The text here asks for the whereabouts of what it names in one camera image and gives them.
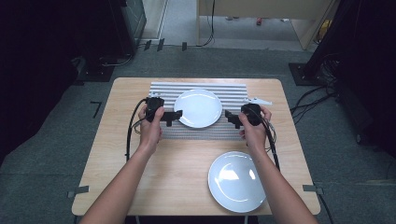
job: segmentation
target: wooden table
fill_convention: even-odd
[[[79,184],[89,186],[90,192],[76,196],[73,214],[83,216],[125,163],[129,120],[137,103],[149,95],[152,81],[246,84],[249,97],[272,101],[274,104],[268,108],[273,112],[281,172],[310,211],[313,214],[320,211],[316,193],[303,191],[303,185],[313,183],[279,80],[121,77],[114,81]],[[131,152],[136,149],[138,139],[139,135],[133,133]],[[235,150],[248,153],[244,141],[163,139],[148,162],[128,215],[240,216],[219,205],[207,185],[211,163],[219,155]],[[271,214],[268,202],[249,214]]]
[[[200,45],[200,17],[212,16],[214,0],[197,0],[196,34]],[[303,49],[307,49],[320,26],[339,0],[216,0],[214,16],[291,19]]]

